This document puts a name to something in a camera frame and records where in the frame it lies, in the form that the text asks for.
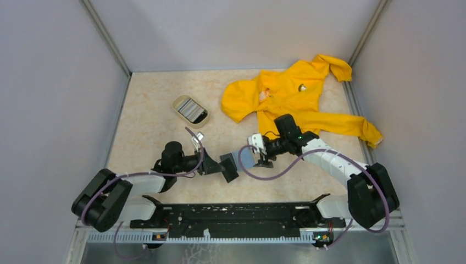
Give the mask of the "stack of cards in tray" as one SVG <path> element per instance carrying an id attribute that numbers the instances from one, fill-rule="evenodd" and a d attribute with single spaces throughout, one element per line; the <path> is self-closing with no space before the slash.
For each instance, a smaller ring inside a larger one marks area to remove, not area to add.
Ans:
<path id="1" fill-rule="evenodd" d="M 183 99 L 175 109 L 191 123 L 195 123 L 205 112 L 205 109 L 191 98 Z"/>

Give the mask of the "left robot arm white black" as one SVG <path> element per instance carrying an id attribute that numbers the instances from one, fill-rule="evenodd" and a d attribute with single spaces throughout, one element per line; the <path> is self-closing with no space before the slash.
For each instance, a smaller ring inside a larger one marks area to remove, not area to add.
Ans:
<path id="1" fill-rule="evenodd" d="M 75 199 L 71 211 L 83 224 L 99 232 L 107 231 L 117 222 L 133 220 L 144 220 L 156 228 L 163 224 L 165 213 L 147 195 L 164 193 L 178 178 L 192 178 L 196 173 L 223 173 L 228 178 L 235 168 L 231 154 L 217 162 L 201 147 L 187 156 L 181 143 L 171 141 L 148 172 L 117 176 L 109 169 L 101 169 Z"/>

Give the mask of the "beige oval card tray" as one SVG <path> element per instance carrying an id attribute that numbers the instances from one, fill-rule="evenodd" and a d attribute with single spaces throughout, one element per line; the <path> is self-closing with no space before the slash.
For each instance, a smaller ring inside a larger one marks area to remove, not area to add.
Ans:
<path id="1" fill-rule="evenodd" d="M 188 126 L 195 129 L 204 127 L 210 119 L 209 110 L 189 95 L 178 96 L 171 107 Z"/>

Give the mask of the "yellow jacket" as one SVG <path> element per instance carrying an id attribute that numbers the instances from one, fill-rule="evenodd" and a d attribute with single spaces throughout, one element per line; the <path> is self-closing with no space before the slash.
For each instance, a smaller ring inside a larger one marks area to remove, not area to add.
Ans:
<path id="1" fill-rule="evenodd" d="M 274 138 L 278 136 L 274 119 L 290 114 L 303 132 L 355 136 L 376 148 L 384 137 L 366 118 L 320 111 L 319 99 L 329 74 L 340 83 L 352 81 L 352 68 L 346 61 L 323 54 L 312 61 L 299 60 L 282 72 L 262 70 L 252 80 L 228 84 L 221 110 L 236 123 L 256 113 L 259 132 L 271 131 Z"/>

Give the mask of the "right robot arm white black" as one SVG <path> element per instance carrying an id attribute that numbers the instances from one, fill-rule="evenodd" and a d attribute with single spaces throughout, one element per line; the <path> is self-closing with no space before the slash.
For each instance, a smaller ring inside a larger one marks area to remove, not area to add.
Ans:
<path id="1" fill-rule="evenodd" d="M 331 218 L 350 218 L 361 227 L 375 233 L 373 227 L 384 221 L 400 206 L 387 169 L 379 163 L 357 162 L 326 144 L 317 134 L 302 131 L 292 115 L 274 120 L 278 136 L 270 139 L 260 133 L 248 138 L 252 152 L 259 154 L 259 167 L 270 167 L 278 155 L 289 153 L 300 160 L 319 166 L 346 187 L 346 195 L 324 195 L 309 212 L 311 223 L 323 227 Z"/>

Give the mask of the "aluminium front rail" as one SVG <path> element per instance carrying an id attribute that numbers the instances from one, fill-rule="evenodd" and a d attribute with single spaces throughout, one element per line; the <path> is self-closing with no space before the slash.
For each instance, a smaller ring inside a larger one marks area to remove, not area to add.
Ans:
<path id="1" fill-rule="evenodd" d="M 365 231 L 356 221 L 323 218 L 310 202 L 171 204 L 148 220 L 88 231 L 89 243 L 330 244 L 340 231 Z"/>

